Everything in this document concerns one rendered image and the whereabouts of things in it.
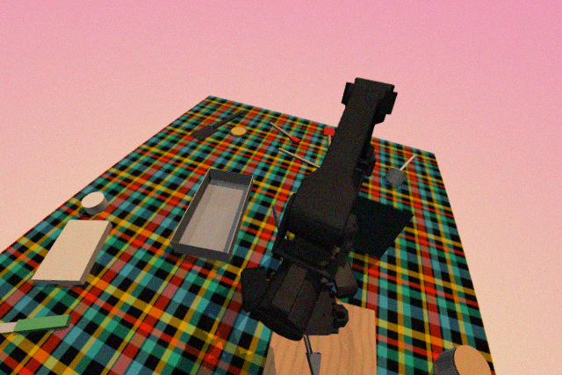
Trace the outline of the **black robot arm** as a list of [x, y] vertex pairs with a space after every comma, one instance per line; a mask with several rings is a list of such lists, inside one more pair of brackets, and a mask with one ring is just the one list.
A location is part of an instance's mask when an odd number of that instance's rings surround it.
[[[339, 334], [349, 321], [348, 309], [329, 298], [333, 284], [322, 285], [321, 278], [333, 281], [339, 266], [344, 268], [348, 260], [359, 229], [351, 210], [364, 177], [371, 177], [374, 170], [371, 136], [374, 126], [393, 111], [398, 95], [394, 88], [360, 77], [346, 83], [341, 102], [345, 109], [324, 160], [303, 179], [286, 205], [271, 250], [283, 262], [254, 314], [289, 340]], [[293, 241], [285, 239], [288, 228], [295, 234]]]

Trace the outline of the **tan flat rectangular board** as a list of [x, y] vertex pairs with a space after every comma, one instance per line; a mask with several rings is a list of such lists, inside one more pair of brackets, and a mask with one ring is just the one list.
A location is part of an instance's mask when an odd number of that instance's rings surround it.
[[84, 285], [111, 227], [108, 220], [69, 220], [31, 280]]

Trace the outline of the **dark grey spatula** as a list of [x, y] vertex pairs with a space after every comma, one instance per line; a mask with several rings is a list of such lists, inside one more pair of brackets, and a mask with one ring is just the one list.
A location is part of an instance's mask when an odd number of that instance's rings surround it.
[[228, 121], [230, 121], [231, 119], [234, 119], [240, 115], [242, 115], [243, 112], [242, 111], [238, 111], [230, 116], [228, 116], [227, 118], [211, 125], [205, 126], [199, 130], [197, 130], [196, 132], [192, 133], [191, 135], [196, 137], [199, 140], [203, 140], [205, 138], [207, 138], [208, 136], [217, 133], [219, 131], [219, 129], [217, 127], [224, 125], [225, 123], [227, 123]]

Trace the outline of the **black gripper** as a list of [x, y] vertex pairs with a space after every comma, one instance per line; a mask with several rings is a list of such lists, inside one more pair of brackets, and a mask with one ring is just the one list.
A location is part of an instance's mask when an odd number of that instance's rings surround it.
[[[254, 312], [275, 273], [272, 272], [270, 280], [266, 281], [264, 266], [247, 268], [241, 271], [241, 302], [242, 309], [246, 313]], [[358, 283], [355, 276], [349, 261], [347, 261], [344, 268], [339, 266], [333, 281], [321, 278], [321, 282], [322, 285], [333, 282], [336, 290], [335, 297], [345, 299], [357, 294]]]

